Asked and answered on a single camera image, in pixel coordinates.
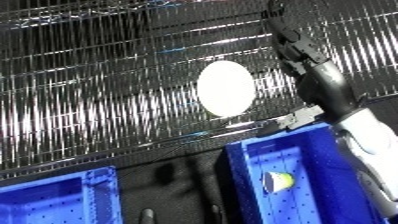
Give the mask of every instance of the blue plastic bin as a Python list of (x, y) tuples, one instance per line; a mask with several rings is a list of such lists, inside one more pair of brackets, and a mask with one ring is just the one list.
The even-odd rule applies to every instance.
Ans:
[[(227, 145), (246, 224), (384, 223), (325, 124)], [(287, 172), (295, 185), (267, 194), (264, 172)]]
[(0, 188), (1, 224), (121, 224), (113, 167)]

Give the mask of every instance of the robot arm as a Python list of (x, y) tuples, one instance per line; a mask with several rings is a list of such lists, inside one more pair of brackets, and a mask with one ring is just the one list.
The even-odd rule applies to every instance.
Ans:
[(356, 170), (368, 197), (393, 223), (398, 217), (398, 137), (369, 109), (359, 107), (336, 65), (309, 38), (284, 23), (284, 10), (283, 3), (271, 0), (263, 14), (282, 70), (295, 78), (304, 102), (324, 111), (342, 155)]

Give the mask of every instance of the white cup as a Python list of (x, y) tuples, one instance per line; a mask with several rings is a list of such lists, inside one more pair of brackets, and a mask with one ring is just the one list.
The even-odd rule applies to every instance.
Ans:
[(288, 173), (266, 172), (263, 174), (263, 187), (268, 193), (276, 193), (293, 185), (294, 178)]

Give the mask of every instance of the metal grid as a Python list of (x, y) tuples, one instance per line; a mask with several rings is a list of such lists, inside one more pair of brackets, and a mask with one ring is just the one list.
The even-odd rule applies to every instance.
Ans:
[[(301, 105), (264, 33), (265, 4), (2, 1), (3, 178), (161, 150)], [(295, 0), (289, 8), (288, 21), (322, 44), (358, 95), (396, 92), (396, 2)], [(256, 79), (252, 108), (232, 120), (206, 113), (196, 95), (200, 71), (220, 59), (245, 65)]]

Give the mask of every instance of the blue bin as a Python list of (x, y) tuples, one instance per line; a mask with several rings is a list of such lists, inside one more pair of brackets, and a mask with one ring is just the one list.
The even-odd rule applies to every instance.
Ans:
[[(246, 224), (384, 223), (326, 124), (232, 143), (227, 151)], [(267, 194), (261, 180), (269, 171), (292, 174), (295, 185)]]
[(114, 167), (0, 188), (2, 224), (121, 224)]

